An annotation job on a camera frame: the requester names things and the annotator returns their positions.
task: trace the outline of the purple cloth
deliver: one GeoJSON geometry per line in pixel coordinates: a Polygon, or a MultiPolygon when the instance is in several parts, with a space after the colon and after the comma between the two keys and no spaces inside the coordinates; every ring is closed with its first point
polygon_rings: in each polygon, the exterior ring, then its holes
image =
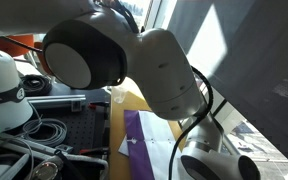
{"type": "Polygon", "coordinates": [[[154,180],[150,157],[144,141],[139,112],[125,110],[124,120],[132,179],[154,180]]]}

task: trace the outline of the wooden table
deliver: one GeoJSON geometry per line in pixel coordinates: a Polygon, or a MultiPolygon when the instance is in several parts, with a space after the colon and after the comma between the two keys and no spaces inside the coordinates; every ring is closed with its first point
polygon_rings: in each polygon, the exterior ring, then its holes
{"type": "MultiPolygon", "coordinates": [[[[125,79],[121,87],[127,88],[123,103],[116,103],[114,98],[119,95],[117,88],[112,88],[111,112],[110,112],[110,149],[109,160],[110,180],[131,179],[130,164],[127,156],[118,152],[118,149],[126,135],[124,123],[124,110],[150,110],[143,98],[140,90],[131,79],[125,79]]],[[[176,121],[169,121],[174,138],[178,139],[182,133],[176,121]]],[[[184,141],[180,143],[180,149],[184,146],[184,141]]]]}

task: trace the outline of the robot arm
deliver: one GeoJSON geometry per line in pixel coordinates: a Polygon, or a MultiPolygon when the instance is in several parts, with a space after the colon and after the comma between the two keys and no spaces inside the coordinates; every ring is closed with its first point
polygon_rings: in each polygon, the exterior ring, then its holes
{"type": "MultiPolygon", "coordinates": [[[[119,13],[88,0],[45,1],[36,11],[32,9],[38,7],[39,0],[1,3],[0,35],[47,32],[43,40],[46,62],[68,86],[94,89],[118,85],[128,76],[161,118],[179,120],[206,109],[191,67],[172,33],[162,29],[133,33],[119,13]]],[[[221,143],[216,122],[207,116],[189,134],[183,150],[181,159],[187,172],[195,178],[220,179],[244,179],[241,169],[258,172],[256,166],[248,166],[254,165],[250,159],[220,154],[221,143]]]]}

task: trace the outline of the white device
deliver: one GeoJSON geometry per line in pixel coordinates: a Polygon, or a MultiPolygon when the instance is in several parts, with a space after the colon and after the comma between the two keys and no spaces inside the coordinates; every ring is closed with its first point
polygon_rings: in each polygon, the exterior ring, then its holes
{"type": "Polygon", "coordinates": [[[0,133],[22,125],[32,112],[13,58],[0,51],[0,133]]]}
{"type": "Polygon", "coordinates": [[[0,180],[11,180],[23,168],[29,159],[28,154],[24,154],[12,167],[0,176],[0,180]]]}
{"type": "Polygon", "coordinates": [[[224,130],[211,114],[187,135],[181,161],[194,179],[260,179],[256,164],[247,156],[221,153],[224,130]]]}
{"type": "MultiPolygon", "coordinates": [[[[63,83],[94,89],[118,85],[128,76],[161,118],[179,120],[206,109],[185,53],[171,32],[134,33],[125,16],[88,0],[45,1],[43,13],[30,9],[40,6],[38,0],[0,4],[0,35],[47,32],[44,57],[63,83]]],[[[219,153],[219,130],[209,116],[192,130],[181,158],[187,172],[204,179],[248,179],[253,173],[250,179],[259,179],[249,158],[219,153]]]]}

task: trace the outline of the black cord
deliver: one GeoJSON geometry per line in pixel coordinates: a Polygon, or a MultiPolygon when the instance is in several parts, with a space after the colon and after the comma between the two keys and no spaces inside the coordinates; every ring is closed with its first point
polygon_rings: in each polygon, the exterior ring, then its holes
{"type": "Polygon", "coordinates": [[[214,117],[216,117],[216,115],[220,112],[220,110],[222,110],[222,108],[225,106],[225,104],[227,103],[227,100],[224,99],[221,104],[215,109],[215,111],[212,113],[214,117]]]}
{"type": "Polygon", "coordinates": [[[206,116],[207,114],[211,111],[211,108],[213,106],[213,90],[211,87],[211,84],[209,83],[209,81],[206,79],[206,77],[200,72],[198,71],[196,68],[194,68],[193,66],[192,70],[195,74],[197,74],[205,83],[207,89],[208,89],[208,93],[209,93],[209,101],[207,104],[206,109],[200,114],[200,113],[196,113],[193,116],[196,117],[196,120],[180,135],[180,137],[177,139],[174,147],[173,147],[173,151],[172,151],[172,155],[171,155],[171,159],[170,159],[170,163],[169,163],[169,167],[168,167],[168,179],[172,180],[172,167],[173,167],[173,161],[174,161],[174,156],[176,153],[176,150],[178,148],[178,145],[180,144],[180,142],[182,141],[182,139],[198,124],[200,123],[206,116]]]}
{"type": "Polygon", "coordinates": [[[61,160],[63,161],[63,163],[68,167],[68,169],[75,175],[75,178],[77,180],[85,180],[85,178],[83,177],[83,175],[80,173],[80,171],[73,165],[73,163],[71,163],[71,161],[69,161],[64,154],[62,154],[62,151],[60,150],[55,150],[54,154],[56,156],[58,156],[59,158],[61,158],[61,160]]]}
{"type": "Polygon", "coordinates": [[[12,38],[9,38],[9,37],[6,37],[6,36],[2,36],[0,38],[5,40],[5,41],[11,42],[13,44],[16,44],[16,45],[18,45],[18,46],[20,46],[22,48],[25,48],[25,49],[28,49],[28,50],[31,50],[31,51],[35,51],[37,53],[43,53],[43,51],[41,49],[37,49],[37,48],[31,47],[31,46],[28,46],[28,45],[26,45],[24,43],[21,43],[19,41],[14,40],[12,38]]]}
{"type": "Polygon", "coordinates": [[[47,95],[52,90],[51,81],[41,75],[26,75],[21,77],[21,80],[28,97],[47,95]]]}
{"type": "Polygon", "coordinates": [[[126,19],[127,23],[129,24],[131,30],[133,33],[139,33],[139,29],[137,27],[137,24],[134,20],[134,17],[132,15],[132,13],[125,7],[123,6],[119,0],[114,0],[115,6],[112,7],[109,4],[104,4],[103,2],[99,2],[99,5],[107,7],[107,8],[112,8],[115,11],[117,11],[118,13],[120,13],[122,16],[124,16],[124,18],[126,19]]]}

